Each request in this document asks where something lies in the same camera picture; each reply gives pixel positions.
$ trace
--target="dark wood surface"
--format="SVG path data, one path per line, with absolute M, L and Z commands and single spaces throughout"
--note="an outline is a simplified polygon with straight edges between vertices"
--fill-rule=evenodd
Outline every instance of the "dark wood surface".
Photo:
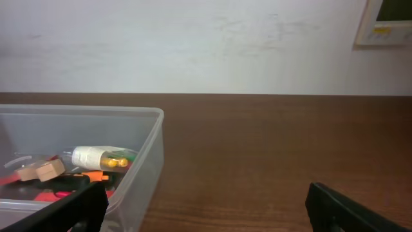
M 412 228 L 412 98 L 20 94 L 0 103 L 159 107 L 165 166 L 141 232 L 311 231 L 320 181 Z

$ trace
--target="plastic bin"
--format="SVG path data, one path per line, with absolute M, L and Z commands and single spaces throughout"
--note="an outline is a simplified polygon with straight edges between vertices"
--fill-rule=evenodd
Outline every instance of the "plastic bin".
M 138 231 L 164 163 L 158 108 L 0 105 L 0 175 L 15 152 L 53 153 L 72 146 L 139 151 L 113 196 L 101 231 Z M 50 203 L 0 199 L 0 228 Z

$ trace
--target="clear plastic container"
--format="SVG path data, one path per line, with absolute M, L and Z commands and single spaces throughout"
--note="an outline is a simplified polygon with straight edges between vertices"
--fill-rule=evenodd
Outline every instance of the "clear plastic container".
M 74 146 L 139 151 L 109 198 L 101 229 L 138 231 L 164 163 L 163 117 L 158 108 L 0 105 L 0 176 L 10 174 L 3 164 L 15 152 L 52 154 Z M 0 199 L 0 229 L 49 204 Z

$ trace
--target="white label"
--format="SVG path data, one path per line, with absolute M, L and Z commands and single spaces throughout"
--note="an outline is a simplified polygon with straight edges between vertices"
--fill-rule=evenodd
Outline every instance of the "white label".
M 101 170 L 100 158 L 105 149 L 91 146 L 78 146 L 73 151 L 71 162 L 82 168 L 90 170 Z

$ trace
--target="brown tabletop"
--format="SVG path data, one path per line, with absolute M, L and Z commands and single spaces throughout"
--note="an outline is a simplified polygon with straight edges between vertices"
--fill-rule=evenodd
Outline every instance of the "brown tabletop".
M 140 229 L 311 231 L 320 181 L 412 228 L 412 98 L 20 94 L 0 103 L 159 107 L 165 165 Z

